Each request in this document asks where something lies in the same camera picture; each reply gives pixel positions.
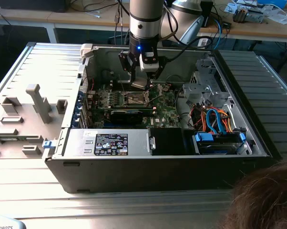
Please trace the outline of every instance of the sticker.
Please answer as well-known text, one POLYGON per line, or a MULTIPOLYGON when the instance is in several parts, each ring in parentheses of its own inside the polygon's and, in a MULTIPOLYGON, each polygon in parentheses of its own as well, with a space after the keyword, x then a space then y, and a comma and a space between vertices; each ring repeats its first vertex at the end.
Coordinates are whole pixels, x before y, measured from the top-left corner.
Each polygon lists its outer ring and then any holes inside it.
POLYGON ((84 130, 83 137, 95 137, 98 131, 95 130, 84 130))
POLYGON ((96 144, 94 154, 96 156, 128 155, 128 135, 96 133, 96 144))

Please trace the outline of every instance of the wooden table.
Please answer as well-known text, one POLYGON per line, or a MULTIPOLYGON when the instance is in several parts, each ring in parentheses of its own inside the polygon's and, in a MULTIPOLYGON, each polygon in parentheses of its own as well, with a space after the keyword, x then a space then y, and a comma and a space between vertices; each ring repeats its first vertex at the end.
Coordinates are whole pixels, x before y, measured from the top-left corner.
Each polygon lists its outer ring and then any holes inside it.
MULTIPOLYGON (((84 5, 91 3, 92 0, 83 0, 84 5)), ((228 38, 259 40, 259 41, 275 41, 287 42, 287 24, 281 25, 268 18, 265 18, 263 23, 235 23, 232 19, 232 14, 222 12, 229 0, 215 0, 216 8, 224 21, 232 23, 228 38)), ((96 4, 88 7, 88 10, 100 8, 109 4, 113 4, 114 0, 105 0, 103 4, 96 4)), ((80 4, 75 4, 75 8, 81 9, 80 4)), ((5 17, 11 25, 22 26, 37 26, 44 27, 47 30, 49 39, 52 43, 57 43, 56 28, 65 29, 83 29, 83 30, 106 30, 113 31, 115 28, 114 16, 117 10, 117 5, 100 10, 98 14, 100 18, 96 18, 84 12, 77 12, 73 9, 67 10, 66 13, 55 13, 49 11, 38 10, 5 10, 0 8, 0 13, 5 17)), ((0 24, 7 22, 0 16, 0 24)), ((129 27, 129 17, 123 14, 123 31, 127 31, 129 27)), ((214 35, 217 28, 213 21, 207 28, 201 28, 200 35, 214 35)))

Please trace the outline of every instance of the red wire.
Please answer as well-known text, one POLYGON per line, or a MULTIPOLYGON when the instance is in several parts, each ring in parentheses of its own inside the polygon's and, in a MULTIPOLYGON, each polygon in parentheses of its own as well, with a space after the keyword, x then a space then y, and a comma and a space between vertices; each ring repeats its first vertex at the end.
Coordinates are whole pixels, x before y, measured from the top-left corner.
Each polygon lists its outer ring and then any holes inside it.
POLYGON ((94 88, 94 78, 92 78, 92 88, 91 88, 91 92, 92 92, 92 89, 94 88))
POLYGON ((93 88, 94 88, 94 78, 92 78, 92 88, 90 90, 90 94, 92 93, 93 88))

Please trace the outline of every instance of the yellow wire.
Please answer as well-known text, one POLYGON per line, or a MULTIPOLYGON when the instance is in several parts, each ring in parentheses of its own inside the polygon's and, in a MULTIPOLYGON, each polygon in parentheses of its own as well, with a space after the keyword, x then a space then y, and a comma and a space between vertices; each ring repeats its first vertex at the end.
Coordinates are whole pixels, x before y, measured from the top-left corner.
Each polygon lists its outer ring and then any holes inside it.
POLYGON ((230 118, 228 118, 228 127, 229 127, 230 132, 232 132, 231 127, 230 127, 230 118))

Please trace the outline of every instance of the white cable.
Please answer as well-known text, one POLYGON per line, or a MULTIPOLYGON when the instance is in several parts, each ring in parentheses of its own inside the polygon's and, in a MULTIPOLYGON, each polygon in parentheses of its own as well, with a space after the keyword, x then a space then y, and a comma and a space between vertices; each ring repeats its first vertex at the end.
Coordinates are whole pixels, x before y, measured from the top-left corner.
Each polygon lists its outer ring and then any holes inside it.
POLYGON ((88 14, 88 15, 94 16, 94 17, 96 17, 96 18, 100 18, 100 15, 90 14, 90 13, 88 13, 88 12, 85 12, 85 13, 88 14))
POLYGON ((280 9, 282 12, 284 12, 285 15, 287 15, 287 12, 285 12, 283 9, 281 9, 281 8, 280 8, 279 6, 277 6, 277 5, 274 5, 274 4, 263 4, 263 5, 274 6, 274 7, 278 8, 278 9, 280 9))

